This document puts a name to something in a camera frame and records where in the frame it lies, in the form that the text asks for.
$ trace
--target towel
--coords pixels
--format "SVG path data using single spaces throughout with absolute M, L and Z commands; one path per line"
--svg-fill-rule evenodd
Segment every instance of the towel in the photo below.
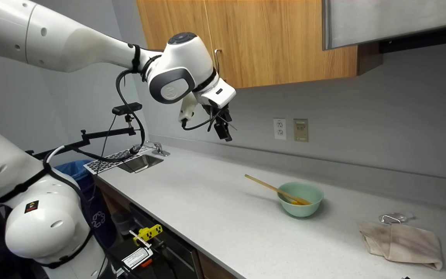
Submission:
M 404 224 L 359 224 L 362 240 L 369 253 L 389 261 L 423 264 L 434 270 L 443 266 L 437 236 L 427 230 Z

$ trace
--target mint green bowl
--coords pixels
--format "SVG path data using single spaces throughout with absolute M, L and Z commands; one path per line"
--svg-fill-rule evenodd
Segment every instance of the mint green bowl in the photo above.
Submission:
M 299 198 L 304 198 L 311 203 L 310 205 L 293 205 L 291 203 L 292 200 L 282 194 L 278 194 L 281 206 L 296 217 L 307 217 L 315 213 L 324 196 L 323 192 L 317 187 L 299 182 L 283 184 L 279 189 Z

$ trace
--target kitchen counter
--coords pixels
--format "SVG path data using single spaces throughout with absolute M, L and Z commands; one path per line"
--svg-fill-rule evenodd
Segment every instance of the kitchen counter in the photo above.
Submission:
M 203 153 L 166 150 L 172 155 L 140 173 L 113 168 L 99 178 L 240 279 L 446 279 L 446 209 Z M 246 173 L 277 187 L 311 183 L 324 191 L 324 200 L 311 217 L 292 217 L 276 193 L 244 178 Z M 378 222 L 389 212 L 410 212 L 416 219 L 409 225 L 439 237 L 441 271 L 389 262 L 366 251 L 357 223 Z

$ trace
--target stainless steel hood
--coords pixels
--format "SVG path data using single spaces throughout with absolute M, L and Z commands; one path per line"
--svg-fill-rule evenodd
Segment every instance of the stainless steel hood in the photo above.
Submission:
M 324 48 L 446 27 L 446 0 L 322 0 Z

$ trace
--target switch plate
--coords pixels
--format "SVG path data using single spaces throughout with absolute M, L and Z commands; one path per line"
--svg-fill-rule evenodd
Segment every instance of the switch plate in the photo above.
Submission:
M 309 142 L 309 122 L 307 119 L 293 120 L 293 139 L 303 143 Z
M 277 140 L 286 140 L 286 121 L 285 118 L 273 119 L 274 137 Z

